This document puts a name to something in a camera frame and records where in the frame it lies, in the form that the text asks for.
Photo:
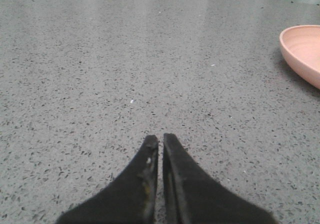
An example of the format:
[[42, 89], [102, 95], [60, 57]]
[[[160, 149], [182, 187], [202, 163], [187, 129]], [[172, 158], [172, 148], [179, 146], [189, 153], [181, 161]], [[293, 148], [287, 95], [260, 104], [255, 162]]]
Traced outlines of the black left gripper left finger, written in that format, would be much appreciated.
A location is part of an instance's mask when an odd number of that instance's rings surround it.
[[158, 185], [159, 141], [145, 137], [125, 169], [95, 196], [62, 214], [58, 224], [152, 224]]

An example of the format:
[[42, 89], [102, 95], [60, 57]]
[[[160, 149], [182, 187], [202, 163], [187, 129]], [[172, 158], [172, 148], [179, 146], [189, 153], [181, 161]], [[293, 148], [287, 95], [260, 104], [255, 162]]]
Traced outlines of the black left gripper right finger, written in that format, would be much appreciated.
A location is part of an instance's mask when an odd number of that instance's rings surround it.
[[172, 133], [163, 136], [162, 174], [169, 224], [277, 223], [269, 212], [209, 176]]

